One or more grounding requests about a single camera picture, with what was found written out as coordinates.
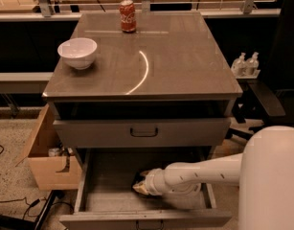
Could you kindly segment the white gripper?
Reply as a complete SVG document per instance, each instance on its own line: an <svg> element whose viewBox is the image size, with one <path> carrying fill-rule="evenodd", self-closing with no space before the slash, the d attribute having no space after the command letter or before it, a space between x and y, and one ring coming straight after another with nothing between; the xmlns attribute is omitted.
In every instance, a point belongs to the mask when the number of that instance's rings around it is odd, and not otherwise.
<svg viewBox="0 0 294 230"><path fill-rule="evenodd" d="M162 169L143 171L140 172L140 176L144 177L145 180L135 183L132 189L141 195L161 196L169 190Z"/></svg>

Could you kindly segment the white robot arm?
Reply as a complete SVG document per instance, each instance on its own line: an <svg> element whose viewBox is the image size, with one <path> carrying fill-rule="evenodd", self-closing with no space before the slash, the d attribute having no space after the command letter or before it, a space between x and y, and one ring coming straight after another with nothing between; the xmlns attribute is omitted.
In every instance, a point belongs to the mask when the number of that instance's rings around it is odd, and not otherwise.
<svg viewBox="0 0 294 230"><path fill-rule="evenodd" d="M189 195L199 183L237 184L238 230L294 230L294 127L266 127L239 154L175 162L142 176L133 189L146 196Z"/></svg>

